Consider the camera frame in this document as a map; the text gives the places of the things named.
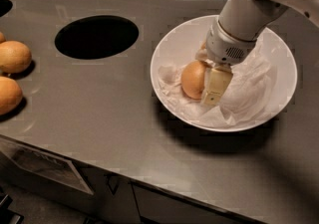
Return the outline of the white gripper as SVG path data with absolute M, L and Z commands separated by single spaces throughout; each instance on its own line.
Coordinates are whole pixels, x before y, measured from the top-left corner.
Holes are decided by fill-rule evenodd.
M 255 41 L 238 40 L 222 29 L 217 17 L 207 32 L 205 43 L 202 43 L 195 58 L 212 66 L 217 64 L 237 65 L 242 63 L 255 48 Z M 216 106 L 228 88 L 233 73 L 228 65 L 207 69 L 204 77 L 204 90 L 201 102 L 208 106 Z

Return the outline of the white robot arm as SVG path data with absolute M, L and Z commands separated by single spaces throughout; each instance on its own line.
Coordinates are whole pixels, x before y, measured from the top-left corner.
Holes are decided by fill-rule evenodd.
M 206 57 L 214 62 L 204 81 L 205 104 L 220 101 L 232 79 L 231 67 L 246 59 L 263 29 L 289 8 L 319 26 L 319 0 L 227 0 L 205 39 Z

